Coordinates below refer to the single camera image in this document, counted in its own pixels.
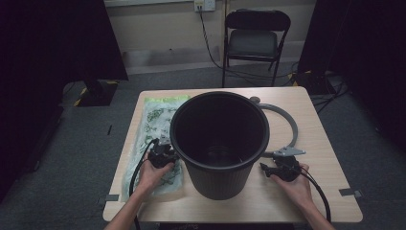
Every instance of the cable cord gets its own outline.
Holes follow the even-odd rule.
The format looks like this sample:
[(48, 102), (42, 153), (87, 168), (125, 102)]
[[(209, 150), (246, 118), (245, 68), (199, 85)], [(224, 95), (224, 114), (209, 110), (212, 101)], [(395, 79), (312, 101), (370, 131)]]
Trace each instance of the cable cord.
[(307, 174), (300, 172), (302, 176), (304, 176), (308, 181), (310, 181), (314, 187), (316, 188), (317, 192), (319, 192), (320, 197), (322, 198), (323, 203), (325, 204), (326, 208), (326, 219), (328, 222), (331, 222), (331, 212), (328, 204), (328, 200), (326, 198), (325, 193), (323, 192), (322, 188), (317, 184), (316, 180), (314, 180), (312, 177), (308, 176)]
[(292, 77), (287, 82), (285, 82), (282, 86), (287, 86), (289, 83), (293, 84), (295, 82), (296, 72), (293, 69), (294, 69), (295, 65), (297, 65), (297, 64), (299, 64), (299, 61), (296, 61), (295, 63), (293, 63), (290, 66), (290, 74), (292, 75)]
[[(144, 162), (145, 162), (144, 157), (146, 156), (146, 154), (147, 154), (147, 152), (148, 152), (148, 150), (149, 150), (150, 145), (151, 145), (152, 143), (156, 143), (156, 142), (158, 142), (158, 141), (159, 141), (158, 139), (152, 139), (152, 140), (148, 143), (146, 149), (144, 150), (144, 153), (143, 153), (143, 155), (141, 156), (141, 159), (140, 159), (140, 161), (138, 162), (138, 165), (137, 165), (137, 167), (136, 167), (135, 170), (134, 170), (134, 174), (132, 174), (132, 176), (131, 176), (131, 181), (130, 181), (130, 183), (129, 183), (129, 189), (128, 189), (128, 198), (132, 195), (132, 193), (134, 193), (134, 182), (135, 182), (135, 178), (137, 177), (138, 171), (141, 169), (141, 166), (142, 166), (142, 165), (144, 164)], [(136, 229), (141, 230), (140, 222), (138, 221), (138, 216), (135, 216), (134, 224), (135, 224)]]
[(200, 20), (201, 20), (201, 22), (202, 22), (203, 36), (204, 36), (204, 40), (205, 40), (205, 42), (206, 42), (206, 48), (207, 48), (207, 51), (209, 52), (210, 59), (212, 60), (212, 63), (213, 63), (217, 68), (220, 68), (220, 69), (221, 69), (221, 67), (220, 67), (217, 63), (215, 63), (214, 58), (213, 58), (213, 56), (212, 56), (212, 53), (210, 52), (209, 39), (207, 38), (206, 27), (205, 27), (204, 22), (203, 22), (203, 13), (202, 13), (202, 10), (201, 10), (201, 9), (199, 9), (199, 15), (200, 15)]
[(320, 197), (322, 198), (323, 203), (325, 204), (326, 220), (327, 220), (328, 222), (331, 222), (331, 211), (330, 211), (330, 208), (329, 208), (328, 200), (327, 200), (326, 195), (325, 195), (325, 193), (323, 192), (322, 188), (319, 186), (319, 184), (317, 184), (317, 182), (316, 182), (316, 180), (313, 178), (313, 176), (312, 176), (307, 170), (305, 170), (303, 167), (301, 167), (302, 170), (304, 170), (307, 174), (306, 174), (306, 173), (303, 173), (303, 172), (301, 172), (301, 171), (295, 170), (293, 167), (290, 167), (290, 166), (284, 164), (282, 161), (276, 160), (275, 162), (278, 162), (278, 163), (284, 165), (284, 166), (287, 167), (289, 170), (291, 170), (291, 171), (293, 171), (293, 172), (295, 172), (295, 173), (301, 174), (302, 176), (304, 176), (306, 179), (308, 179), (308, 181), (310, 181), (310, 182), (313, 184), (313, 186), (316, 188), (317, 192), (319, 193)]
[(327, 100), (326, 100), (325, 102), (323, 102), (323, 103), (314, 104), (314, 105), (324, 104), (319, 110), (317, 110), (317, 114), (321, 113), (322, 110), (323, 110), (324, 108), (326, 108), (327, 105), (330, 104), (332, 101), (334, 101), (335, 99), (337, 99), (337, 98), (339, 98), (339, 97), (341, 97), (341, 96), (343, 96), (343, 95), (345, 95), (346, 93), (349, 92), (349, 90), (346, 89), (343, 93), (340, 94), (340, 92), (341, 92), (341, 90), (342, 90), (342, 88), (343, 88), (343, 84), (344, 84), (344, 82), (342, 82), (342, 83), (340, 83), (340, 84), (338, 85), (338, 89), (336, 90), (336, 93), (335, 93), (331, 98), (327, 99)]

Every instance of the hand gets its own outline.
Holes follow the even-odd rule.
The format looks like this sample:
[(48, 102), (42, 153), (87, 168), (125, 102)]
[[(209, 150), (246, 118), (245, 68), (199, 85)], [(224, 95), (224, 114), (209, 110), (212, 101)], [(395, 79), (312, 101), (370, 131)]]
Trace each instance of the hand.
[(143, 166), (140, 169), (140, 183), (137, 187), (146, 190), (146, 192), (150, 194), (159, 184), (161, 177), (164, 176), (165, 173), (169, 172), (173, 168), (174, 164), (170, 162), (164, 168), (156, 169), (149, 162), (148, 155), (149, 153), (146, 154)]
[[(302, 173), (307, 173), (309, 167), (306, 164), (300, 166), (304, 169)], [(292, 202), (299, 208), (307, 207), (313, 204), (311, 197), (310, 184), (307, 178), (299, 175), (295, 180), (286, 182), (280, 179), (277, 175), (271, 174), (271, 178), (286, 192)]]

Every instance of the wall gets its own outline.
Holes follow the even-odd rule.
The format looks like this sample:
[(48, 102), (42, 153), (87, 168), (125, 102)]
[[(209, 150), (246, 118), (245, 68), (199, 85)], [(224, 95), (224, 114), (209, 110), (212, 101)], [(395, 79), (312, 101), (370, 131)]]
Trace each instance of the wall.
[[(286, 12), (291, 17), (292, 25), (283, 54), (288, 56), (289, 50), (293, 49), (293, 56), (299, 56), (315, 2), (316, 0), (229, 0), (229, 8), (230, 11), (239, 8), (267, 8)], [(200, 17), (193, 11), (193, 2), (114, 7), (107, 8), (107, 12), (122, 52), (205, 47)], [(216, 1), (216, 11), (203, 13), (211, 47), (221, 47), (223, 13), (223, 1)]]

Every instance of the plastic bucket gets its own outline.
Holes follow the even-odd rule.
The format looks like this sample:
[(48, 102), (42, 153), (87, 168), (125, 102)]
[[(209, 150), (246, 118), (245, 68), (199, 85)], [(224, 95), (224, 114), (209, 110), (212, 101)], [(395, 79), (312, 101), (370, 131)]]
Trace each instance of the plastic bucket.
[(244, 188), (269, 141), (260, 108), (234, 93), (191, 98), (173, 115), (173, 148), (185, 162), (194, 188), (210, 199), (228, 199)]

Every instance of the black cable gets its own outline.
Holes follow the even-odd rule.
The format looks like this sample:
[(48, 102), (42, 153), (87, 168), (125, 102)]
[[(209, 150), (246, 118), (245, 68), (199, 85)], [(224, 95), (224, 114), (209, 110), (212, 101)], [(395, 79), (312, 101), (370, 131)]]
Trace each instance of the black cable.
[(314, 97), (314, 96), (312, 96), (312, 95), (309, 95), (310, 96), (310, 100), (312, 100), (312, 101), (316, 101), (316, 100), (324, 100), (324, 101), (327, 101), (329, 98), (326, 98), (326, 96), (317, 96), (317, 97)]
[(322, 102), (319, 102), (319, 103), (314, 103), (313, 105), (314, 106), (317, 106), (317, 105), (320, 105), (320, 104), (326, 104), (328, 101), (330, 101), (331, 100), (331, 98), (328, 98), (328, 99), (323, 99), (324, 101), (322, 101)]
[(156, 138), (156, 139), (152, 139), (152, 140), (148, 143), (146, 149), (144, 150), (144, 153), (143, 153), (143, 155), (141, 156), (141, 159), (140, 159), (140, 161), (138, 162), (138, 165), (137, 165), (137, 167), (136, 167), (135, 170), (134, 170), (134, 174), (132, 174), (131, 181), (130, 181), (130, 183), (129, 183), (128, 197), (130, 197), (130, 196), (132, 195), (132, 193), (134, 192), (134, 182), (135, 182), (135, 178), (137, 177), (138, 171), (141, 169), (141, 166), (142, 166), (143, 163), (144, 163), (144, 157), (146, 156), (147, 151), (149, 150), (149, 146), (150, 146), (152, 143), (156, 143), (157, 141), (159, 141), (159, 139), (157, 139), (157, 138)]
[[(241, 72), (241, 71), (237, 71), (237, 70), (226, 70), (227, 72), (231, 72), (233, 74), (235, 74), (235, 76), (227, 76), (227, 77), (232, 77), (232, 78), (242, 78), (242, 79), (253, 79), (253, 80), (262, 80), (262, 81), (270, 81), (268, 77), (264, 77), (261, 75), (256, 75), (256, 74), (250, 74), (250, 73), (245, 73), (245, 72)], [(251, 75), (254, 77), (247, 77), (247, 76), (241, 76), (239, 74), (245, 74), (245, 75)], [(287, 75), (279, 75), (276, 76), (276, 78), (283, 78), (286, 77)]]
[(329, 105), (332, 101), (334, 101), (335, 99), (337, 99), (337, 98), (339, 98), (339, 97), (341, 97), (341, 96), (343, 96), (343, 95), (345, 95), (346, 93), (349, 92), (349, 90), (346, 89), (346, 91), (344, 91), (344, 93), (341, 93), (341, 94), (340, 94), (340, 92), (341, 92), (341, 90), (342, 90), (342, 88), (343, 88), (343, 85), (344, 85), (344, 81), (342, 81), (342, 82), (338, 85), (338, 89), (336, 89), (336, 93), (335, 93), (331, 98), (327, 99), (325, 102), (314, 104), (314, 105), (324, 104), (319, 110), (317, 110), (317, 114), (321, 113), (322, 110), (325, 109), (325, 108), (327, 107), (327, 105)]
[(202, 13), (201, 8), (199, 9), (199, 15), (200, 15), (200, 20), (201, 20), (201, 22), (202, 22), (203, 36), (204, 36), (204, 40), (205, 40), (205, 42), (206, 42), (206, 48), (207, 48), (207, 51), (209, 52), (210, 59), (212, 60), (212, 63), (213, 63), (215, 66), (217, 66), (217, 68), (220, 68), (220, 69), (221, 69), (221, 67), (218, 66), (217, 63), (215, 63), (215, 61), (214, 61), (214, 59), (213, 59), (213, 56), (212, 56), (212, 53), (210, 52), (209, 39), (207, 38), (206, 27), (205, 27), (204, 22), (203, 22), (203, 13)]
[(227, 17), (227, 1), (228, 0), (224, 1), (224, 18)]
[(308, 175), (305, 174), (305, 173), (303, 173), (303, 172), (301, 172), (301, 171), (295, 170), (293, 167), (290, 167), (290, 166), (286, 165), (285, 163), (283, 163), (283, 162), (280, 161), (280, 160), (276, 160), (275, 163), (276, 163), (276, 162), (278, 162), (278, 163), (284, 165), (284, 166), (287, 167), (289, 170), (291, 170), (291, 171), (293, 171), (293, 172), (295, 172), (295, 173), (301, 174), (302, 176), (304, 176), (306, 179), (308, 179), (308, 181), (310, 181), (310, 182), (313, 184), (313, 186), (316, 188), (317, 192), (319, 193), (320, 197), (322, 198), (323, 203), (325, 204), (326, 219), (327, 219), (328, 222), (331, 222), (331, 211), (330, 211), (330, 208), (329, 208), (328, 200), (327, 200), (326, 195), (325, 195), (325, 193), (323, 192), (322, 188), (319, 186), (319, 184), (317, 184), (317, 182), (316, 182), (316, 180), (313, 178), (313, 176), (311, 176), (310, 173), (308, 173), (308, 171), (305, 170), (303, 167), (301, 167), (302, 170), (304, 170), (306, 173), (308, 173)]
[[(339, 29), (339, 31), (338, 31), (338, 34), (340, 34), (340, 33), (343, 31), (346, 18), (347, 18), (348, 14), (349, 14), (349, 11), (350, 11), (350, 5), (351, 5), (351, 3), (352, 3), (352, 1), (350, 1), (350, 2), (348, 3), (346, 12), (345, 12), (345, 14), (344, 14), (344, 20), (342, 20), (342, 22), (341, 22), (341, 25), (340, 25), (340, 29)], [(339, 39), (340, 39), (340, 35), (337, 35), (336, 38), (335, 38), (335, 40), (334, 40), (334, 43), (333, 43), (333, 47), (332, 47), (332, 50), (333, 50), (333, 51), (334, 51), (335, 48), (337, 47), (337, 44), (338, 44), (338, 40), (339, 40)], [(332, 60), (332, 56), (333, 56), (333, 55), (334, 55), (334, 52), (331, 52), (330, 56), (328, 57), (327, 66), (329, 66), (329, 64), (331, 63), (331, 60)], [(335, 94), (335, 97), (333, 97), (332, 99), (337, 98), (338, 95), (339, 95), (339, 93), (337, 92), (337, 93)], [(323, 107), (321, 107), (321, 108), (317, 111), (317, 114), (319, 114), (320, 112), (322, 112), (322, 110), (323, 110), (328, 104), (330, 104), (331, 102), (332, 102), (332, 100), (328, 100), (328, 101), (326, 102), (326, 104), (323, 105)]]
[(253, 83), (252, 81), (250, 81), (250, 80), (248, 80), (248, 79), (254, 79), (254, 78), (247, 78), (247, 77), (243, 77), (243, 76), (240, 76), (240, 75), (238, 75), (238, 74), (236, 74), (235, 76), (231, 76), (231, 75), (229, 75), (229, 76), (227, 76), (227, 77), (232, 77), (232, 78), (241, 78), (241, 79), (244, 79), (245, 81), (247, 81), (248, 83), (250, 83), (250, 84), (252, 84), (252, 85), (254, 85), (254, 86), (256, 86), (256, 87), (261, 87), (261, 85), (258, 85), (258, 84), (256, 84), (256, 83)]
[(299, 64), (299, 61), (296, 61), (295, 63), (293, 63), (291, 66), (290, 66), (290, 74), (292, 75), (292, 78), (290, 78), (286, 83), (284, 83), (282, 86), (287, 86), (289, 83), (294, 83), (295, 82), (295, 79), (296, 79), (296, 75), (294, 75), (294, 74), (296, 74), (296, 72), (293, 70), (294, 69), (294, 66), (295, 65), (297, 65), (297, 64)]
[[(156, 143), (156, 142), (158, 142), (158, 141), (159, 141), (158, 138), (152, 139), (152, 140), (148, 143), (146, 149), (144, 150), (144, 153), (143, 153), (143, 155), (141, 156), (141, 159), (140, 159), (140, 161), (138, 162), (138, 165), (137, 165), (137, 167), (136, 167), (135, 170), (134, 170), (134, 174), (132, 174), (131, 181), (130, 181), (130, 183), (129, 183), (128, 198), (132, 195), (132, 193), (134, 193), (134, 182), (135, 182), (135, 178), (137, 177), (138, 171), (141, 169), (141, 166), (142, 166), (142, 165), (144, 164), (144, 162), (145, 162), (144, 157), (146, 156), (147, 151), (149, 150), (150, 145), (151, 145), (152, 143)], [(140, 222), (138, 221), (138, 216), (135, 216), (134, 224), (135, 224), (136, 229), (141, 230)]]
[(312, 179), (312, 177), (308, 176), (307, 174), (300, 172), (301, 175), (303, 175), (308, 181), (310, 181), (314, 187), (316, 188), (317, 192), (319, 192), (320, 197), (323, 200), (323, 203), (325, 204), (326, 208), (326, 219), (328, 222), (331, 222), (331, 212), (328, 204), (328, 200), (326, 198), (325, 193), (323, 192), (322, 188), (317, 184), (316, 180)]

